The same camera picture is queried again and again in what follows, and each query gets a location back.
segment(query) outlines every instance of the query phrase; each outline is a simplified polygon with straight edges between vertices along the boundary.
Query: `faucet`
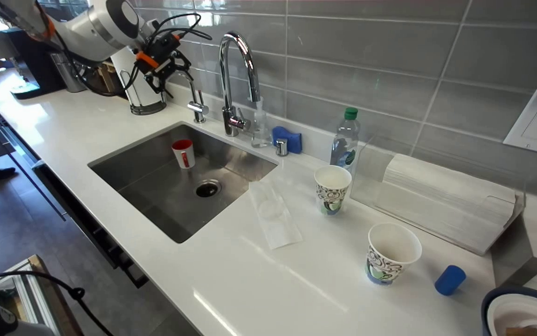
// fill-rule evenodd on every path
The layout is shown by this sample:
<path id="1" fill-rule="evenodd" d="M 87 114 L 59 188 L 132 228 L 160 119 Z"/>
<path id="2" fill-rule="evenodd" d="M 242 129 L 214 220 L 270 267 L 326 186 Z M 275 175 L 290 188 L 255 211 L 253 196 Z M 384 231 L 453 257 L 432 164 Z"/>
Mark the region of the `faucet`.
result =
<path id="1" fill-rule="evenodd" d="M 257 104 L 260 101 L 260 86 L 257 84 L 257 73 L 251 60 L 251 48 L 247 43 L 238 37 L 234 32 L 223 33 L 219 39 L 219 50 L 218 50 L 218 65 L 219 65 L 219 78 L 221 78 L 221 89 L 223 89 L 223 127 L 225 134 L 238 134 L 249 129 L 249 121 L 244 119 L 242 112 L 233 106 L 231 101 L 231 82 L 229 82 L 229 45 L 234 43 L 238 52 L 244 58 L 244 67 L 247 71 L 247 84 L 249 84 L 249 97 Z"/>

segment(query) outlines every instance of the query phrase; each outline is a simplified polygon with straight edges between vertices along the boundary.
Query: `bottle cap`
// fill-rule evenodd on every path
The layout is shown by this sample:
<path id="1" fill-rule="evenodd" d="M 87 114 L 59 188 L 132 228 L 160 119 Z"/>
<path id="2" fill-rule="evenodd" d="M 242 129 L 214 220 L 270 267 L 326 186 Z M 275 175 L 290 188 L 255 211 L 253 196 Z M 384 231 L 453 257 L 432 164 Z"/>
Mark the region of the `bottle cap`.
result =
<path id="1" fill-rule="evenodd" d="M 344 108 L 344 119 L 356 119 L 357 117 L 357 108 Z"/>

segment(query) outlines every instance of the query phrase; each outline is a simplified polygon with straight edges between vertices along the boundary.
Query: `paper cup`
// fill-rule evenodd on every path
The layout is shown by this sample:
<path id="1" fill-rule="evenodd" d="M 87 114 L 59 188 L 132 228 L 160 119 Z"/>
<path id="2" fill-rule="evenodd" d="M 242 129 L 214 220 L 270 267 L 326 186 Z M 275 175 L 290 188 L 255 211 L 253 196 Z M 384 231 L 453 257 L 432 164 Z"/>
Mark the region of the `paper cup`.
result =
<path id="1" fill-rule="evenodd" d="M 180 138 L 173 142 L 171 149 L 173 149 L 178 168 L 190 170 L 195 164 L 193 142 L 190 138 Z"/>
<path id="2" fill-rule="evenodd" d="M 367 231 L 367 278 L 391 284 L 402 269 L 421 257 L 421 242 L 413 231 L 397 224 L 374 224 Z"/>
<path id="3" fill-rule="evenodd" d="M 316 198 L 322 213 L 339 213 L 350 179 L 350 173 L 341 166 L 328 166 L 315 173 Z"/>

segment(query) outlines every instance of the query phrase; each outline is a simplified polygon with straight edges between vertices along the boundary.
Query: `gray tile backsplash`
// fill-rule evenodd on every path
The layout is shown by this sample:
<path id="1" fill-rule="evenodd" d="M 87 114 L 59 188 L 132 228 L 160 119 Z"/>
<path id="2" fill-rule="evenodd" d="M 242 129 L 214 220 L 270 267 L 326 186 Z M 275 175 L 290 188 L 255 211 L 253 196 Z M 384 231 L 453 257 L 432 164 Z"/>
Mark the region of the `gray tile backsplash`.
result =
<path id="1" fill-rule="evenodd" d="M 214 41 L 180 50 L 205 93 L 221 95 L 218 43 L 233 30 L 255 54 L 264 110 L 333 130 L 354 104 L 369 144 L 537 194 L 537 153 L 501 144 L 537 89 L 537 0 L 134 4 L 143 17 L 203 15 Z M 231 54 L 233 97 L 249 106 Z"/>

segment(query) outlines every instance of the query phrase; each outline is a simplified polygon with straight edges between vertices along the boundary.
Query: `white countertop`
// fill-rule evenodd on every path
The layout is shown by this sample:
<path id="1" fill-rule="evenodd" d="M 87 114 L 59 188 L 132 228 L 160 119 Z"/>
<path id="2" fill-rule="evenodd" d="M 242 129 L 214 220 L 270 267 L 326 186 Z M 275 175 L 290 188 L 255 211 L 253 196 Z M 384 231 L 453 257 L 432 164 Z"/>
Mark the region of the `white countertop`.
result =
<path id="1" fill-rule="evenodd" d="M 423 257 L 393 285 L 365 276 L 365 233 L 374 222 L 397 222 L 357 201 L 343 213 L 316 211 L 311 170 L 320 160 L 288 155 L 270 179 L 303 239 L 268 250 L 247 194 L 177 244 L 89 170 L 89 162 L 136 140 L 188 123 L 227 138 L 219 121 L 192 123 L 192 112 L 169 104 L 132 116 L 121 99 L 57 91 L 14 101 L 11 73 L 0 73 L 0 114 L 113 235 L 147 276 L 203 334 L 479 334 L 479 304 L 494 287 L 492 263 L 415 231 Z M 272 149 L 262 157 L 279 162 Z M 467 282 L 441 297 L 432 284 L 456 263 Z"/>

